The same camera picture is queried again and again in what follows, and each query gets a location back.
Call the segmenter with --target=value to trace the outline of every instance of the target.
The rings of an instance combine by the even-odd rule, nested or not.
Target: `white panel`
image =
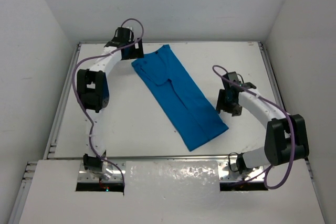
[[[220,192],[213,162],[127,162],[125,196],[75,191],[80,161],[40,161],[20,224],[323,223],[303,160],[273,191]],[[279,181],[286,165],[270,174]]]
[[[286,0],[267,47],[290,113],[307,125],[309,160],[326,218],[336,220],[336,0]]]
[[[145,39],[265,40],[284,0],[46,0],[75,42],[107,40],[126,18]]]
[[[258,87],[274,100],[263,59],[256,42],[170,43],[173,52],[216,106],[222,81],[212,65],[223,65],[242,74],[245,81]],[[162,44],[145,44],[153,52]],[[101,53],[103,44],[82,45],[79,59]],[[85,69],[90,63],[84,63]],[[108,76],[110,103],[101,119],[108,156],[221,155],[250,151],[264,145],[266,131],[247,110],[239,117],[220,114],[229,130],[207,144],[189,152],[160,105],[135,73],[131,61],[117,63]],[[82,157],[85,153],[85,116],[70,90],[55,157]]]
[[[0,0],[0,223],[42,158],[73,48],[44,0]]]

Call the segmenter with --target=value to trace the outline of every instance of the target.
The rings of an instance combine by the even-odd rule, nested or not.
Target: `blue cloth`
[[[155,96],[189,151],[228,129],[169,45],[135,60],[132,66]]]

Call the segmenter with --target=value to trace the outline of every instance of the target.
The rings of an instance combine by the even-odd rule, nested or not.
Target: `metal frame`
[[[46,147],[43,159],[66,159],[66,160],[73,159],[73,160],[79,160],[79,158],[54,158],[56,145],[57,145],[57,136],[58,136],[58,133],[59,133],[59,130],[60,130],[63,114],[64,114],[66,103],[67,103],[67,100],[68,100],[69,91],[70,91],[70,88],[71,88],[71,82],[70,82],[71,73],[74,70],[75,65],[77,63],[77,59],[78,59],[78,56],[79,56],[81,45],[82,44],[99,44],[99,43],[104,43],[104,42],[106,42],[106,41],[84,41],[84,42],[80,42],[77,45],[77,47],[76,47],[76,49],[73,53],[72,59],[71,59],[71,63],[70,63],[69,70],[68,70],[68,73],[67,73],[65,85],[63,87],[62,94],[61,94],[61,97],[60,97],[60,100],[59,100],[59,104],[58,104],[58,107],[57,107],[55,119],[54,119],[54,122],[53,122],[53,125],[52,125],[52,128],[51,128],[50,136],[49,136],[49,139],[48,139],[48,143],[47,143],[47,147]],[[152,43],[160,43],[160,42],[162,42],[162,41],[152,41]],[[206,42],[206,41],[176,41],[176,42]],[[277,81],[276,81],[276,78],[275,78],[275,75],[274,75],[274,72],[273,72],[273,69],[272,69],[272,65],[270,63],[270,60],[269,60],[269,57],[268,57],[268,54],[267,54],[267,50],[261,42],[258,42],[258,45],[259,45],[259,50],[260,50],[260,53],[261,53],[261,56],[263,58],[264,65],[265,65],[265,68],[266,68],[266,71],[267,71],[267,76],[268,76],[268,79],[270,81],[273,94],[275,96],[276,103],[279,106],[281,106],[282,108],[284,108],[284,103],[283,103],[282,98],[281,98],[281,94],[280,94],[280,91],[279,91],[279,88],[278,88],[278,85],[277,85]],[[222,166],[223,165],[226,166],[225,162],[227,161],[227,155],[222,155],[222,156],[214,155],[214,156],[113,157],[114,161],[124,160],[124,162],[126,160],[128,160],[128,161],[136,161],[136,160],[150,161],[150,160],[158,160],[158,159],[165,160],[165,161],[217,161],[218,162],[218,171],[220,172],[221,170],[223,170],[223,168],[225,170],[225,167],[222,167]],[[23,208],[24,208],[27,196],[28,196],[29,188],[30,188],[30,185],[32,183],[31,180],[33,179],[36,164],[37,164],[37,162],[29,162],[28,165],[27,165],[25,175],[23,177],[22,184],[21,184],[20,190],[18,192],[16,201],[15,201],[15,204],[14,204],[14,207],[13,207],[13,210],[12,210],[11,217],[9,219],[10,224],[19,223],[19,220],[21,218]],[[310,164],[309,164],[308,161],[307,161],[307,167],[308,167],[308,171],[310,173],[310,177],[311,177],[311,180],[312,180],[312,183],[313,183],[315,194],[316,194],[317,199],[318,199],[318,203],[320,205],[321,212],[323,214],[321,204],[320,204],[320,200],[319,200],[319,197],[318,197],[318,194],[317,194],[317,191],[316,191],[315,183],[313,181],[313,175],[312,175],[312,172],[311,172]],[[221,182],[222,181],[225,182],[227,180],[227,179],[225,179],[225,175],[221,176],[220,174],[219,174],[219,179],[220,179]]]
[[[35,173],[37,162],[28,162],[25,173],[22,178],[19,192],[17,193],[14,207],[9,218],[9,224],[17,224],[20,222],[20,218],[23,212],[23,208],[26,203],[30,185],[32,184],[33,176]]]
[[[65,79],[65,84],[64,84],[64,87],[63,87],[63,90],[62,90],[61,97],[59,99],[55,119],[54,119],[54,122],[52,123],[53,125],[51,127],[51,131],[50,131],[50,135],[49,135],[46,150],[44,152],[43,159],[53,158],[53,157],[49,157],[49,153],[55,153],[55,150],[52,151],[52,148],[54,147],[54,149],[56,149],[57,136],[58,136],[59,129],[60,129],[60,126],[61,126],[61,123],[62,123],[62,118],[63,118],[63,115],[64,115],[65,107],[67,105],[67,101],[68,101],[68,97],[69,97],[69,91],[70,91],[70,88],[71,88],[71,81],[70,81],[71,74],[72,74],[72,71],[74,70],[74,68],[77,64],[77,59],[78,59],[78,56],[79,56],[80,47],[81,47],[81,43],[79,43],[77,45],[77,47],[76,47],[76,49],[75,49],[75,51],[72,55],[69,70],[68,70],[68,73],[67,73],[67,77]]]

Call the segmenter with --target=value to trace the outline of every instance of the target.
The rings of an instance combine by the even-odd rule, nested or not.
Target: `cable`
[[[245,83],[245,82],[244,82],[244,78],[241,76],[241,74],[238,73],[237,75],[240,76],[240,78],[242,79],[242,83]]]
[[[213,70],[213,71],[215,72],[215,74],[218,75],[222,80],[224,80],[225,82],[230,83],[231,85],[233,85],[233,86],[235,86],[235,87],[237,87],[237,88],[243,89],[245,92],[247,92],[247,93],[249,93],[249,94],[252,94],[252,95],[254,95],[255,97],[257,96],[256,93],[250,91],[249,89],[246,89],[246,88],[244,88],[244,87],[241,87],[241,86],[239,86],[238,84],[236,84],[236,83],[234,83],[234,82],[232,82],[232,81],[230,81],[230,80],[224,78],[223,76],[221,76],[220,73],[218,73],[218,72],[216,71],[215,68],[221,68],[221,69],[223,69],[223,70],[224,70],[225,72],[227,72],[227,73],[228,73],[228,71],[227,71],[225,68],[223,68],[222,66],[219,66],[219,65],[213,65],[213,66],[212,66],[212,70]],[[287,170],[286,170],[286,173],[285,173],[283,179],[282,179],[277,185],[275,185],[275,186],[269,186],[269,185],[267,184],[267,176],[268,176],[268,173],[269,173],[270,169],[271,169],[273,166],[270,165],[268,168],[266,168],[266,169],[263,171],[263,173],[265,172],[265,180],[264,180],[265,187],[266,187],[267,189],[277,189],[277,188],[281,187],[281,186],[286,182],[286,180],[287,180],[287,178],[288,178],[288,176],[289,176],[289,174],[290,174],[290,171],[291,171],[291,169],[292,169],[292,166],[293,166],[294,155],[295,155],[295,135],[294,135],[294,128],[293,128],[293,124],[292,124],[292,121],[291,121],[291,119],[290,119],[288,113],[287,113],[283,108],[281,108],[280,106],[276,105],[275,103],[273,103],[272,101],[270,101],[270,100],[268,100],[268,99],[266,99],[266,98],[264,98],[264,97],[258,96],[258,98],[259,98],[260,100],[264,101],[264,102],[267,102],[267,103],[271,104],[272,106],[274,106],[274,107],[276,107],[278,110],[280,110],[280,111],[285,115],[285,117],[286,117],[286,119],[287,119],[287,121],[288,121],[288,125],[289,125],[291,150],[290,150],[290,157],[289,157],[288,167],[287,167]]]
[[[138,42],[142,39],[143,34],[144,34],[144,28],[143,28],[142,23],[141,23],[140,21],[138,21],[137,19],[135,19],[135,18],[128,18],[128,19],[126,19],[126,20],[121,24],[121,27],[122,27],[126,22],[128,22],[128,21],[130,21],[130,20],[133,20],[133,21],[138,22],[139,25],[141,26],[142,32],[141,32],[141,36],[140,36],[140,38],[138,38],[135,42],[130,43],[130,44],[128,44],[128,45],[126,45],[126,46],[123,46],[123,47],[119,47],[119,48],[117,48],[117,49],[115,49],[115,50],[109,52],[108,54],[105,54],[105,55],[99,55],[99,56],[92,56],[92,57],[89,57],[89,58],[86,58],[86,59],[81,60],[81,61],[78,62],[77,65],[75,66],[75,68],[74,68],[74,70],[73,70],[73,72],[72,72],[72,77],[71,77],[72,89],[74,90],[73,92],[75,93],[75,97],[76,97],[76,99],[77,99],[77,102],[78,102],[80,108],[83,110],[84,115],[85,115],[85,116],[88,118],[88,120],[91,122],[91,128],[90,128],[90,133],[89,133],[89,144],[90,144],[90,148],[91,148],[91,150],[93,151],[93,153],[97,156],[97,158],[99,158],[100,160],[105,161],[105,162],[111,164],[111,165],[114,166],[118,171],[120,171],[120,174],[121,174],[121,177],[122,177],[122,184],[123,184],[123,187],[125,187],[125,178],[124,178],[124,174],[122,173],[122,170],[121,170],[121,169],[118,167],[118,165],[116,165],[115,163],[109,161],[107,158],[104,158],[104,157],[100,156],[99,153],[95,150],[95,148],[94,148],[94,146],[93,146],[93,144],[92,144],[91,135],[92,135],[93,127],[95,126],[95,125],[94,125],[95,123],[94,123],[93,119],[89,116],[89,114],[86,112],[86,109],[84,108],[82,102],[80,101],[79,95],[78,95],[78,93],[77,93],[77,91],[76,91],[75,76],[76,76],[76,71],[77,71],[77,69],[78,69],[79,66],[80,66],[81,64],[83,64],[85,61],[108,57],[108,56],[114,54],[115,52],[117,52],[117,51],[119,51],[119,50],[122,50],[122,49],[125,49],[125,48],[128,48],[128,47],[131,47],[131,46],[135,45],[136,43],[138,43]]]

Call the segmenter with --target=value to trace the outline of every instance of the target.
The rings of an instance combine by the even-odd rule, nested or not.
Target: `black mount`
[[[256,86],[254,86],[250,82],[242,83],[236,72],[230,72],[223,75],[224,78],[228,79],[229,81],[232,81],[236,84],[238,84],[241,87],[247,88],[247,89],[255,89]],[[224,89],[219,90],[218,94],[218,100],[217,100],[217,106],[216,111],[220,113],[221,110],[230,113],[232,116],[239,116],[241,115],[241,111],[243,109],[242,106],[239,105],[238,101],[238,95],[243,90],[233,86],[232,84],[222,80]]]
[[[87,85],[94,83],[94,88]],[[94,72],[89,69],[80,69],[77,72],[77,93],[86,110],[98,113],[105,108],[110,100],[106,74],[103,71]]]
[[[294,160],[306,158],[309,155],[306,124],[300,115],[289,116],[295,135]],[[291,141],[287,119],[273,119],[269,121],[266,129],[265,154],[268,161],[276,166],[289,162]]]
[[[243,159],[243,154],[244,153],[238,154],[237,159],[236,159],[237,171],[235,171],[235,172],[239,172],[240,174],[242,174],[243,172],[248,172],[248,171],[252,170],[252,169],[248,169],[246,167],[246,164],[245,164],[244,159]]]
[[[88,154],[83,156],[85,170],[90,169],[93,172],[101,173],[102,161],[98,157],[90,157]]]
[[[118,27],[114,33],[114,38],[107,42],[105,47],[124,47],[134,42],[134,33],[131,29]],[[137,43],[138,48],[133,45],[121,50],[121,60],[131,60],[143,58],[142,39]]]

